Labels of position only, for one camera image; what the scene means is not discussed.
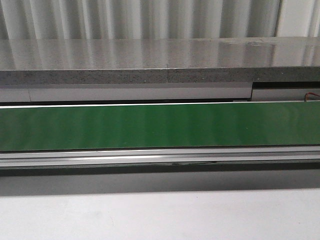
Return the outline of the green conveyor belt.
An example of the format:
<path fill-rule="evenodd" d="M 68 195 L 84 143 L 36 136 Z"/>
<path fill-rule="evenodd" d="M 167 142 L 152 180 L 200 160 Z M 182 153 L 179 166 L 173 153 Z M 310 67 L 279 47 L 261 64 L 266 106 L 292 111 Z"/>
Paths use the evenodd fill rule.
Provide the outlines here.
<path fill-rule="evenodd" d="M 320 104 L 236 102 L 9 106 L 3 152 L 320 143 Z"/>

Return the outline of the grey stone countertop slab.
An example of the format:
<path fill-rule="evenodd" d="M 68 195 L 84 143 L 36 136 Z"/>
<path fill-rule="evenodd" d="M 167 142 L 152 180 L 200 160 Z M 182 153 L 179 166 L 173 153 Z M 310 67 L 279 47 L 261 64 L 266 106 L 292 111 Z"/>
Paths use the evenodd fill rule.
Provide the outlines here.
<path fill-rule="evenodd" d="M 0 42 L 5 86 L 319 81 L 317 37 Z"/>

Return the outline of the white corrugated curtain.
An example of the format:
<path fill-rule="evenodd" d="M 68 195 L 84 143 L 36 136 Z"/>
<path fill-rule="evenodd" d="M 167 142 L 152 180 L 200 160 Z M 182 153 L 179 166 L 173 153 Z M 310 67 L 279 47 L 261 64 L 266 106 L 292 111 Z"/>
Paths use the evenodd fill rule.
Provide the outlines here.
<path fill-rule="evenodd" d="M 211 39 L 317 37 L 317 0 L 3 0 L 0 37 Z"/>

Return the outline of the aluminium conveyor frame rail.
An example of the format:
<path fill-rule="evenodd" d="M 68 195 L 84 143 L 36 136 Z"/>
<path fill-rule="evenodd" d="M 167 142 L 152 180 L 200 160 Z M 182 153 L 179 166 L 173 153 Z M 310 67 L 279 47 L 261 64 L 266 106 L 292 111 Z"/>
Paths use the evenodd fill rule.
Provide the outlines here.
<path fill-rule="evenodd" d="M 2 153 L 1 167 L 319 160 L 319 146 L 167 148 Z"/>

